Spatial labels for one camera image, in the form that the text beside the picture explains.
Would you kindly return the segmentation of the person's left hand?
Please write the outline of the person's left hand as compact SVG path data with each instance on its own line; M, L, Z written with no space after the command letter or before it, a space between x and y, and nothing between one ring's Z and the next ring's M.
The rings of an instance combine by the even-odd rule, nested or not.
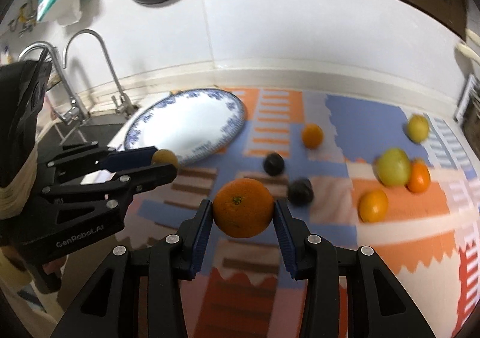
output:
M55 274L60 277L67 259L62 257L48 262L42 269L47 275ZM20 291L32 281L32 275L28 272L24 260L12 246L1 247L1 280L14 292Z

